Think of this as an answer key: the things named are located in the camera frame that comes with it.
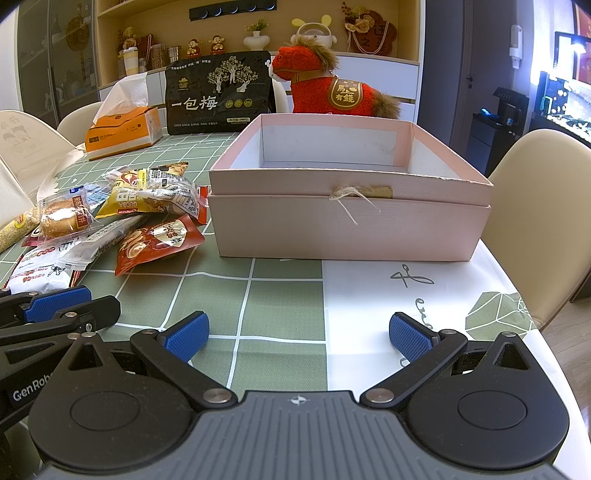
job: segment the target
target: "pink gift box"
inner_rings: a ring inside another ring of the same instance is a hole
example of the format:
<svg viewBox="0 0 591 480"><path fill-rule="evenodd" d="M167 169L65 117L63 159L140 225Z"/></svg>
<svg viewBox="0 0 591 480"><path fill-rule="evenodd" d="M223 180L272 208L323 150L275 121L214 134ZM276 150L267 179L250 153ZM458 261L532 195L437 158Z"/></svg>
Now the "pink gift box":
<svg viewBox="0 0 591 480"><path fill-rule="evenodd" d="M462 157L382 118L260 115L209 177L224 257L469 260L491 210L492 184ZM392 198L329 198L350 186Z"/></svg>

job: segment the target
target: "fish tank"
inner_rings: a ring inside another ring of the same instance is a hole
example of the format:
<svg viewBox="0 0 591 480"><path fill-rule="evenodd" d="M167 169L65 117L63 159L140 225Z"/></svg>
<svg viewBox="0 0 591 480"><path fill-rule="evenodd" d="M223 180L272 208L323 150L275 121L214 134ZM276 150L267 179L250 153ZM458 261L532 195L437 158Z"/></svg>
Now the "fish tank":
<svg viewBox="0 0 591 480"><path fill-rule="evenodd" d="M591 144L591 85L541 72L537 113Z"/></svg>

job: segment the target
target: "white vase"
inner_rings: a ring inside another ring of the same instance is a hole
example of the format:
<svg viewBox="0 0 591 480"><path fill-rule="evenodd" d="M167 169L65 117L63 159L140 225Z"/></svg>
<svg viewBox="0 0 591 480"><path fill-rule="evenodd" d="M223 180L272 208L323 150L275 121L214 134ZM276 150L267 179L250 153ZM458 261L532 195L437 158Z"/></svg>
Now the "white vase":
<svg viewBox="0 0 591 480"><path fill-rule="evenodd" d="M261 32L258 30L252 32L252 37L244 38L244 44L251 50L262 50L270 41L269 35L261 35Z"/></svg>

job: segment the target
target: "black snack bag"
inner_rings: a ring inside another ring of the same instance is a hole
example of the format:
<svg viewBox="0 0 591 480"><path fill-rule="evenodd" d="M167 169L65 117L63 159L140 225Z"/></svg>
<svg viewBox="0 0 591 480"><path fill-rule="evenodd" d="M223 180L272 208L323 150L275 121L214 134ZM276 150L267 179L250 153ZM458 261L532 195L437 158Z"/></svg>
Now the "black snack bag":
<svg viewBox="0 0 591 480"><path fill-rule="evenodd" d="M178 60L166 68L170 135L239 132L274 111L271 55L240 51Z"/></svg>

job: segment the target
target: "green checkered tablecloth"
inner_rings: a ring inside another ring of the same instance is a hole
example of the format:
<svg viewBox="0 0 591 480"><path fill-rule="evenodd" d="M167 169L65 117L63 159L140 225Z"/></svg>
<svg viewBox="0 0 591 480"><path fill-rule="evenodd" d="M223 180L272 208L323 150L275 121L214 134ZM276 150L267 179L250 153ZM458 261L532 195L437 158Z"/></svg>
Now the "green checkered tablecloth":
<svg viewBox="0 0 591 480"><path fill-rule="evenodd" d="M234 138L236 134L165 136L144 150L98 161L83 159L60 173L58 187L101 180L115 167L144 168L181 160L189 162L187 178L209 185L209 168ZM200 228L205 243L197 249L115 277L115 245L89 267L79 284L87 286L93 298L114 295L121 302L119 322L101 331L101 337L128 339L140 329L165 329L203 310L211 335L191 362L238 396L246 389L326 389L322 263L222 258L208 220ZM3 281L24 250L19 245L0 255Z"/></svg>
<svg viewBox="0 0 591 480"><path fill-rule="evenodd" d="M100 180L115 167L189 162L185 175L209 184L209 168L236 134L165 136L150 148L88 162L59 175L61 190ZM435 331L454 328L476 340L517 332L550 377L571 419L555 465L591 478L591 446L576 401L524 302L483 243L469 262L348 262L223 258L210 219L196 249L114 276L118 245L81 277L93 298L114 295L119 322L100 332L124 340L146 328L163 330L195 310L210 319L210 338L190 363L241 397L245 390L352 390L355 395L402 368L388 340L388 320L402 311ZM24 249L0 254L8 278ZM428 279L429 282L417 281ZM26 419L7 432L19 472L39 458Z"/></svg>

